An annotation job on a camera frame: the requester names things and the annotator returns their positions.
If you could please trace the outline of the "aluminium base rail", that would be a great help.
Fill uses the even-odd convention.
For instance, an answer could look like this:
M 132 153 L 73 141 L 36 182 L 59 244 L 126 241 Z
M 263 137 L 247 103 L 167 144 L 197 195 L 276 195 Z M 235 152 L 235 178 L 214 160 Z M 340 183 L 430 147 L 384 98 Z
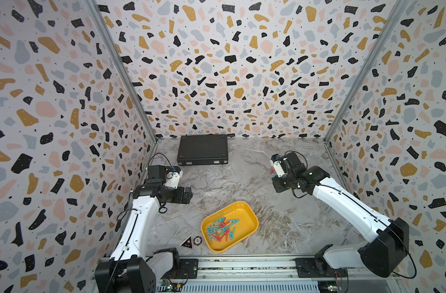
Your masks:
M 155 293 L 405 293 L 399 277 L 347 268 L 347 277 L 299 278 L 296 258 L 314 256 L 180 256 L 197 258 L 197 278 L 159 280 Z

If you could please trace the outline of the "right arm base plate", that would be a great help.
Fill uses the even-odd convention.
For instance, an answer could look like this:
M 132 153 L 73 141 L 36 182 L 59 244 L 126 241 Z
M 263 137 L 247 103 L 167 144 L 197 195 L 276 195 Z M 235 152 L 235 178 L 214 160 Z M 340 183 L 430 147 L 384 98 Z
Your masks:
M 347 277 L 346 269 L 333 269 L 320 258 L 296 258 L 294 261 L 299 278 Z

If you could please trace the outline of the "yellow plastic storage tray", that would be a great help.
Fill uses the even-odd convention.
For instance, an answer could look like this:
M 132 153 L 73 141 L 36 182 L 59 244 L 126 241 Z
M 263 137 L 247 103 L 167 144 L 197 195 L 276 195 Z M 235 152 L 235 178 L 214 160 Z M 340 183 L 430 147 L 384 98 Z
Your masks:
M 221 237 L 207 233 L 207 228 L 210 225 L 214 225 L 215 221 L 222 217 L 232 221 L 226 233 Z M 258 228 L 259 220 L 253 209 L 245 201 L 235 201 L 206 217 L 201 224 L 203 239 L 208 248 L 214 253 L 223 253 L 234 247 L 254 234 Z

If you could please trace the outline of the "black hard case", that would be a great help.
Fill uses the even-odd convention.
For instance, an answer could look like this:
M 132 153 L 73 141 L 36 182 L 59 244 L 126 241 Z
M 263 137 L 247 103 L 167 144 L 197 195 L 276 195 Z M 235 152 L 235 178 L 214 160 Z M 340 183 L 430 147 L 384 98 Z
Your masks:
M 228 136 L 208 134 L 181 136 L 179 166 L 220 165 L 228 163 Z

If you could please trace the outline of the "right frame aluminium post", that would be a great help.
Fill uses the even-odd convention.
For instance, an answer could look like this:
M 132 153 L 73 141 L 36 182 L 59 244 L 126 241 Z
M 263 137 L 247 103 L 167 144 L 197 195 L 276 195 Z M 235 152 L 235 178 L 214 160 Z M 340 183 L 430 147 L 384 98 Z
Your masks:
M 407 0 L 399 0 L 396 1 L 394 4 L 391 13 L 383 26 L 383 29 L 381 33 L 379 34 L 379 37 L 377 41 L 375 42 L 371 52 L 368 54 L 367 58 L 364 61 L 363 66 L 360 68 L 357 77 L 354 79 L 352 87 L 348 91 L 345 100 L 343 101 L 342 105 L 339 108 L 339 111 L 337 112 L 333 123 L 331 124 L 325 138 L 324 143 L 326 146 L 329 146 L 330 139 L 333 138 L 334 132 L 336 127 L 341 123 L 343 116 L 347 112 L 349 106 L 353 102 L 356 94 L 362 87 L 362 84 L 364 83 L 365 79 L 368 76 L 368 73 L 373 68 L 376 60 L 378 59 L 380 53 L 383 50 L 384 45 L 386 44 L 388 38 L 390 37 L 391 33 L 393 32 L 393 29 L 397 25 L 398 21 L 400 20 L 401 15 L 404 13 L 404 11 L 407 8 L 409 1 Z

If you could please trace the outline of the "frame aluminium post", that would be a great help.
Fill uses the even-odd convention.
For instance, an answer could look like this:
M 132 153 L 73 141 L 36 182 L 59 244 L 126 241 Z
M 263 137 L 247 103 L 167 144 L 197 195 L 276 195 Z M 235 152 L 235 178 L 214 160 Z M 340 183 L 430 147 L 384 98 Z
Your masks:
M 138 97 L 136 91 L 135 91 L 133 83 L 131 82 L 129 75 L 126 72 L 126 68 L 124 66 L 124 63 L 122 62 L 122 58 L 120 57 L 120 54 L 118 53 L 118 51 L 115 48 L 114 40 L 113 40 L 113 38 L 107 28 L 107 25 L 101 15 L 101 12 L 98 8 L 97 2 L 94 0 L 85 0 L 84 4 L 86 6 L 86 10 L 88 11 L 88 13 L 90 14 L 90 16 L 92 18 L 92 22 L 95 24 L 96 28 L 98 29 L 98 35 L 102 38 L 102 40 L 104 42 L 104 47 L 107 50 L 107 52 L 109 53 L 111 61 L 114 64 L 114 67 L 117 70 L 120 79 L 124 83 L 124 86 L 131 98 L 133 106 L 136 108 L 138 116 L 144 125 L 147 137 L 152 141 L 153 145 L 156 145 L 158 143 L 158 139 L 153 132 L 152 126 L 151 126 L 151 124 L 148 120 L 148 117 L 142 107 L 142 104 L 139 100 L 139 97 Z
M 401 15 L 404 13 L 404 11 L 407 8 L 409 1 L 407 0 L 399 0 L 396 1 L 394 4 L 391 13 L 383 26 L 383 29 L 381 33 L 379 34 L 379 37 L 377 41 L 375 42 L 371 52 L 368 54 L 367 58 L 364 61 L 363 66 L 360 68 L 357 77 L 354 79 L 352 87 L 348 91 L 345 100 L 343 101 L 342 105 L 339 108 L 339 111 L 337 112 L 333 123 L 331 124 L 325 138 L 324 143 L 326 146 L 329 146 L 330 139 L 333 138 L 334 132 L 336 127 L 341 123 L 343 116 L 347 112 L 349 106 L 353 102 L 356 94 L 362 87 L 362 84 L 364 83 L 365 79 L 368 76 L 368 73 L 373 68 L 376 60 L 378 59 L 380 53 L 383 50 L 384 45 L 386 44 L 388 38 L 390 37 L 391 33 L 393 32 L 393 29 L 397 25 L 398 21 L 400 20 Z

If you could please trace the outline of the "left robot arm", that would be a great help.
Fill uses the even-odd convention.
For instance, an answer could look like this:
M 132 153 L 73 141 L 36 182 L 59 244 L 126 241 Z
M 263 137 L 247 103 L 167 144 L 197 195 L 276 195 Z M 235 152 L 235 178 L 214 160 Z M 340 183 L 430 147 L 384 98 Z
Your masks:
M 179 185 L 183 172 L 178 166 L 150 166 L 144 184 L 131 191 L 128 222 L 108 261 L 101 261 L 94 278 L 101 293 L 154 293 L 158 281 L 179 276 L 182 271 L 176 248 L 146 255 L 148 234 L 155 216 L 167 211 L 166 204 L 187 205 L 191 188 Z

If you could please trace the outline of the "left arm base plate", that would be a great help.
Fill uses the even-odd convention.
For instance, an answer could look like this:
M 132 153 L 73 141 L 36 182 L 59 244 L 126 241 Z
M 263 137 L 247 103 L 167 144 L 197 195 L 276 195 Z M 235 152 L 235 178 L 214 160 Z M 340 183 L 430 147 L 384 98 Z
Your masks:
M 197 278 L 198 262 L 197 258 L 184 258 L 178 261 L 152 258 L 147 261 L 147 265 L 151 268 L 157 280 L 193 280 Z

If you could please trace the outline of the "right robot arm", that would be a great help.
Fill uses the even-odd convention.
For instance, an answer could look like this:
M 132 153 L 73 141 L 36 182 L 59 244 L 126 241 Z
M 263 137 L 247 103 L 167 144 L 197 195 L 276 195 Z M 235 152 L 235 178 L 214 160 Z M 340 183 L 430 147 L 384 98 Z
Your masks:
M 272 155 L 271 178 L 275 191 L 302 191 L 329 205 L 362 235 L 364 241 L 353 245 L 324 246 L 313 257 L 312 268 L 320 276 L 338 269 L 369 269 L 387 278 L 409 256 L 409 226 L 404 220 L 375 211 L 343 188 L 328 172 L 318 166 L 308 167 L 303 156 L 287 151 Z

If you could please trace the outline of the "red clothespin in tray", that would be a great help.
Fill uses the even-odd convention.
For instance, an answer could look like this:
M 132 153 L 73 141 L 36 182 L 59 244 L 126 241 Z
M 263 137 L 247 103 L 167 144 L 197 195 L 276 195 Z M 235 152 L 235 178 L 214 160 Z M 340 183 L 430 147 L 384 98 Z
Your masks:
M 214 226 L 216 228 L 224 228 L 224 227 L 229 226 L 231 224 L 232 224 L 232 221 L 226 220 L 226 217 L 222 217 L 222 218 L 218 219 L 217 221 L 215 221 Z

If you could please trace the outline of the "black triangle marker sticker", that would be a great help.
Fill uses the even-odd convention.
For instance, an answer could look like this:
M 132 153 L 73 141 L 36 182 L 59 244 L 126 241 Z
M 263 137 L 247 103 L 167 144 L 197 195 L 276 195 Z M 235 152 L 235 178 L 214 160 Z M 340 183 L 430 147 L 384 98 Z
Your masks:
M 194 243 L 192 240 L 192 235 L 189 235 L 181 244 L 180 247 L 183 247 L 185 249 L 190 249 L 193 250 L 194 249 Z

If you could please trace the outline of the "left frame aluminium post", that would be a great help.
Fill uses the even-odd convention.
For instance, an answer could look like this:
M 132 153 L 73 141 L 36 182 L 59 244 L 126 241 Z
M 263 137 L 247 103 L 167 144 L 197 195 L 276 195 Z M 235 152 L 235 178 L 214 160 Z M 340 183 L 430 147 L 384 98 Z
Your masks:
M 138 116 L 144 125 L 147 137 L 152 141 L 153 145 L 156 145 L 158 143 L 158 139 L 153 132 L 152 126 L 151 126 L 151 124 L 148 120 L 148 117 L 142 107 L 142 104 L 139 100 L 139 97 L 138 97 L 136 91 L 135 91 L 133 83 L 131 82 L 129 75 L 126 72 L 126 68 L 124 66 L 124 63 L 122 62 L 122 58 L 120 57 L 120 54 L 118 53 L 118 51 L 115 48 L 114 40 L 113 40 L 113 38 L 107 28 L 107 25 L 101 15 L 101 12 L 98 8 L 97 2 L 94 0 L 85 0 L 84 4 L 86 6 L 86 10 L 88 11 L 88 13 L 90 14 L 90 16 L 92 18 L 92 22 L 95 24 L 96 28 L 98 29 L 98 35 L 102 38 L 102 40 L 104 42 L 104 47 L 107 50 L 107 52 L 109 53 L 111 61 L 114 64 L 114 67 L 117 70 L 120 79 L 124 83 L 124 86 L 131 98 L 133 106 L 136 108 Z

